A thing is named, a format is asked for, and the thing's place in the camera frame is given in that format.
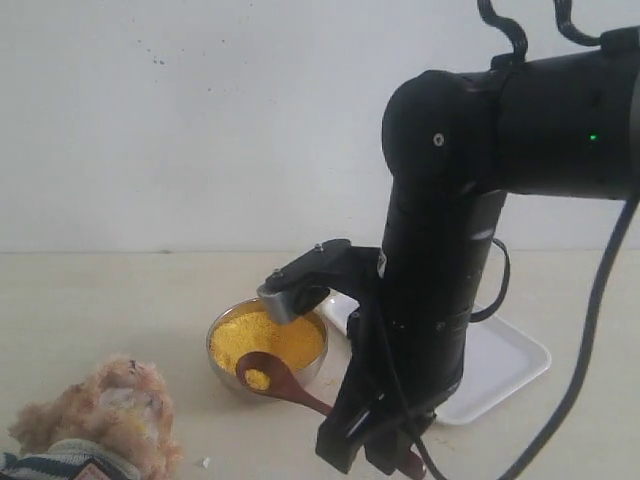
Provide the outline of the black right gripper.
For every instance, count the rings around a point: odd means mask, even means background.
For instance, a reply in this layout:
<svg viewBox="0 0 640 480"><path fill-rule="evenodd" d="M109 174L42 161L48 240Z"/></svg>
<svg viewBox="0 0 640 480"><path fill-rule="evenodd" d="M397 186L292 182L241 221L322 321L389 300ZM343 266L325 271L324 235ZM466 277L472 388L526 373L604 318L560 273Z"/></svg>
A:
<svg viewBox="0 0 640 480"><path fill-rule="evenodd" d="M385 475L414 475L400 424L434 410L457 389L470 319L470 247L433 244L388 253L353 246L360 304L350 327L353 356L334 405L318 428L315 453L348 474L360 449Z"/></svg>

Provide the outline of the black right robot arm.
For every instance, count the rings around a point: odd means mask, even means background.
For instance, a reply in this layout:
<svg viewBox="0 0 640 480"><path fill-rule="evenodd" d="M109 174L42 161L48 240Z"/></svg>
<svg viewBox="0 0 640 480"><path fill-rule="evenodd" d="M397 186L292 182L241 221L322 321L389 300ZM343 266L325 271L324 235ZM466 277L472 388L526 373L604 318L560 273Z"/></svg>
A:
<svg viewBox="0 0 640 480"><path fill-rule="evenodd" d="M482 73L431 70L391 96L382 150L393 182L382 244L331 286L358 301L352 358L315 451L348 473L421 447L463 377L474 302L509 194L620 200L598 267L577 363L555 411L506 470L517 478L572 410L591 360L604 290L639 205L639 31L590 37L582 53L526 61L521 42Z"/></svg>

